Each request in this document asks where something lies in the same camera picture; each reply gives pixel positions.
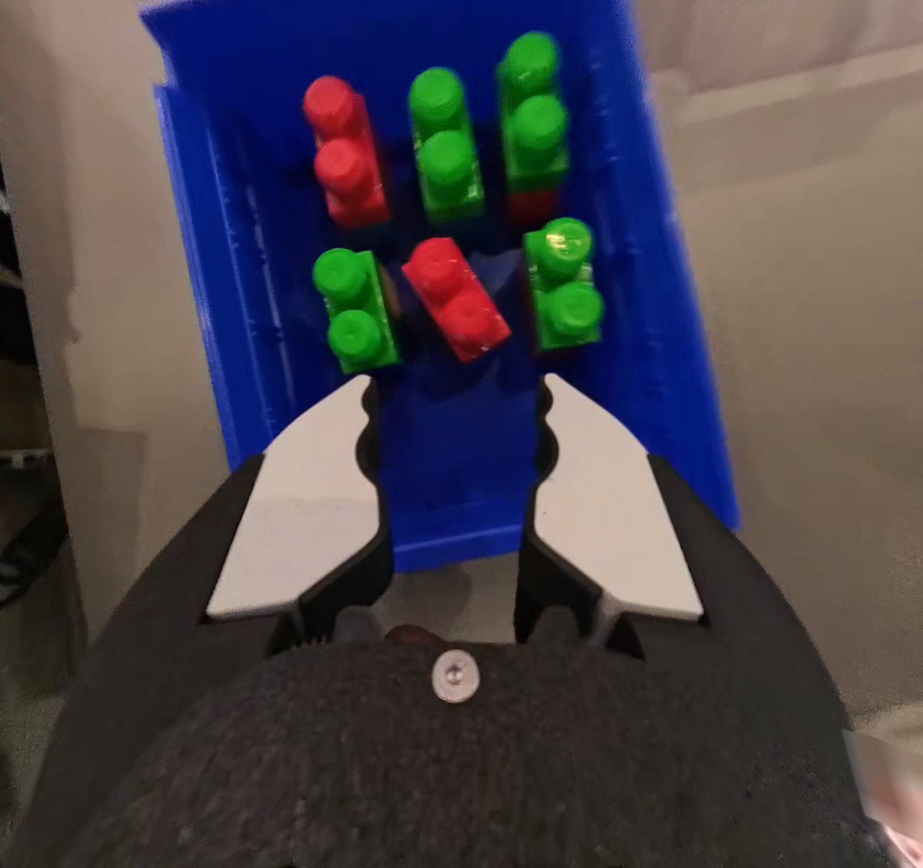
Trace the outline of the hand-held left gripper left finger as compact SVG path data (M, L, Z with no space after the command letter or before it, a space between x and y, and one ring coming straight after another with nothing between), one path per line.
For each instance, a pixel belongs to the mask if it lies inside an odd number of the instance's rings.
M378 473L375 380L348 380L261 458L206 615L232 621L294 612L306 639L325 641L341 611L382 597L395 569Z

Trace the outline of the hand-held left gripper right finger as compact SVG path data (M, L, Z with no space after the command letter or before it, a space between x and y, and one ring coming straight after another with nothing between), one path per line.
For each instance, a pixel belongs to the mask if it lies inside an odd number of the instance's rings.
M611 643L625 614L699 623L705 610L645 447L556 373L539 381L536 422L516 642L551 608L566 609L589 644Z

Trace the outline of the blue storage bin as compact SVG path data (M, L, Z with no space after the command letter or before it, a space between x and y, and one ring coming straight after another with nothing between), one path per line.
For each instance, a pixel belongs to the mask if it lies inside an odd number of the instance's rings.
M338 232L302 112L332 74L363 95L394 218L363 235L399 295L402 363L379 370L381 474L398 567L514 551L535 480L543 369L616 415L731 528L737 505L708 345L640 57L633 0L136 0L162 51L165 156L229 464L262 451L344 381L312 285ZM495 67L547 31L562 52L571 170L561 214L585 221L606 303L599 343L539 359L502 175ZM414 170L407 94L430 66L460 74L486 216L464 246L512 337L463 366L400 267L437 232Z

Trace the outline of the cluster of mega block bridges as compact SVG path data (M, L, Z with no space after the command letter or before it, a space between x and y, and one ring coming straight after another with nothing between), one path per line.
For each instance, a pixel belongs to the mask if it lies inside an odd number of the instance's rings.
M526 228L525 273L540 353L600 343L606 317L594 279L592 229L578 218L555 216L571 170L560 67L558 41L527 31L496 68L506 198L511 222ZM486 185L460 75L444 66L425 69L412 81L407 105L429 224L459 226L483 217ZM303 114L314 134L314 172L331 221L345 232L385 225L391 209L363 97L340 77L322 76L307 87ZM511 337L455 239L424 239L401 271L461 364ZM400 363L395 301L373 252L325 251L312 281L328 315L329 350L344 374Z

